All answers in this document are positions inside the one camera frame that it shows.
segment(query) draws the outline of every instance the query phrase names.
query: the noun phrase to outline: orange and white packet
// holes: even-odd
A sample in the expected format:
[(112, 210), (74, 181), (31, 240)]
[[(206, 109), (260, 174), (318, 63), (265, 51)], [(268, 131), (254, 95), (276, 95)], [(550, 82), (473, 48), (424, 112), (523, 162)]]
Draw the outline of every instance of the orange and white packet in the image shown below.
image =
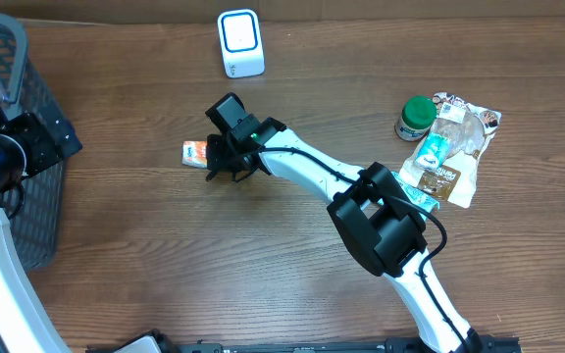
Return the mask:
[(191, 167), (206, 168), (206, 141), (185, 141), (182, 145), (182, 163)]

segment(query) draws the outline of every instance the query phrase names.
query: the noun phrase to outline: snack bag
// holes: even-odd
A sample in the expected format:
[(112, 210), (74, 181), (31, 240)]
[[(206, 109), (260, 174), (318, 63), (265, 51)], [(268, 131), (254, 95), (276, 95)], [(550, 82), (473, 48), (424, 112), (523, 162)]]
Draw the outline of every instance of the snack bag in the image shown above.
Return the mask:
[(182, 145), (182, 163), (191, 167), (206, 168), (206, 141), (185, 141)]
[(437, 118), (431, 132), (404, 162), (400, 177), (433, 197), (468, 208), (477, 189), (479, 160), (501, 114), (445, 92), (433, 102)]

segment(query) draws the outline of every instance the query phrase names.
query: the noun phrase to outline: plastic basket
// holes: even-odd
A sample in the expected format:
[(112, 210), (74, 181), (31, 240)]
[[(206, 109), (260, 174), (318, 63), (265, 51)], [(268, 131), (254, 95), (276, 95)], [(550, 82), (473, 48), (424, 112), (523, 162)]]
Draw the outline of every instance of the plastic basket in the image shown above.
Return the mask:
[[(7, 86), (9, 107), (5, 113), (9, 120), (28, 111), (35, 113), (47, 126), (62, 125), (62, 133), (73, 131), (27, 57), (23, 26), (5, 15), (0, 15), (0, 80)], [(71, 148), (81, 148), (74, 133), (67, 134), (66, 138), (75, 140)], [(48, 265), (56, 254), (65, 167), (63, 161), (23, 181), (26, 203), (11, 221), (11, 229), (19, 259), (26, 270)], [(9, 191), (4, 194), (3, 201), (11, 207), (18, 197), (17, 191)]]

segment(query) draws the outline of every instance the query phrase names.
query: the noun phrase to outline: brown wood surface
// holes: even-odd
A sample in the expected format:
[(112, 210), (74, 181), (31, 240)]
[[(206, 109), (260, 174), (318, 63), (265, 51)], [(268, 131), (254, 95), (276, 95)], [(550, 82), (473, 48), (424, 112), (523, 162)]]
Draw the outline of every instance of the brown wood surface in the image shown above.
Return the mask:
[[(565, 19), (262, 24), (266, 72), (230, 80), (214, 25), (28, 30), (30, 55), (77, 128), (61, 244), (30, 274), (75, 349), (159, 328), (178, 342), (416, 335), (386, 280), (347, 254), (325, 205), (262, 173), (205, 182), (181, 145), (214, 133), (228, 91), (342, 161), (398, 170), (393, 123), (448, 90), (503, 112), (472, 207), (442, 203), (434, 260), (481, 334), (565, 352)], [(428, 241), (437, 244), (429, 226)]]
[(250, 8), (262, 21), (565, 16), (565, 0), (0, 0), (0, 12), (104, 24), (212, 23)]

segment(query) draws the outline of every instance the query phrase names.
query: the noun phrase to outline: barcode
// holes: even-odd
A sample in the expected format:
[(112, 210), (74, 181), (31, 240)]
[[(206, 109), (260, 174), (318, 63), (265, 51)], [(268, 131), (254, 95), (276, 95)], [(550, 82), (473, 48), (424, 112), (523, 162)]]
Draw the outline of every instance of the barcode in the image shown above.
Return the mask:
[(442, 104), (441, 105), (441, 113), (442, 115), (450, 113), (450, 104)]

